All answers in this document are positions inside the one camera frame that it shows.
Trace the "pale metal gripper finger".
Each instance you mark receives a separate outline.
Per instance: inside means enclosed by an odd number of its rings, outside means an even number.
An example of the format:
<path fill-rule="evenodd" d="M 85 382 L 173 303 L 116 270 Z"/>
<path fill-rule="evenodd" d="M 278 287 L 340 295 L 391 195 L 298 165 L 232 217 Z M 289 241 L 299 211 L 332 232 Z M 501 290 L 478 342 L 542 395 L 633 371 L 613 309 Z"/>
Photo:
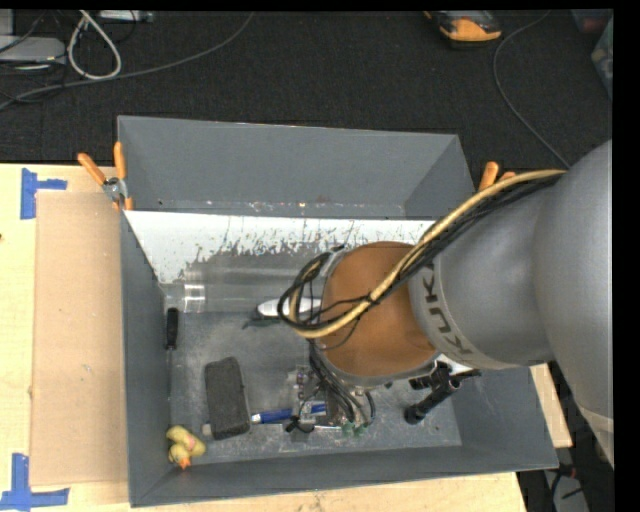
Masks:
<path fill-rule="evenodd" d="M 324 401 L 302 401 L 296 413 L 290 417 L 286 425 L 286 433 L 293 441 L 306 441 L 325 417 Z"/>
<path fill-rule="evenodd" d="M 308 366 L 299 366 L 294 371 L 294 397 L 305 400 L 312 394 L 314 372 Z"/>

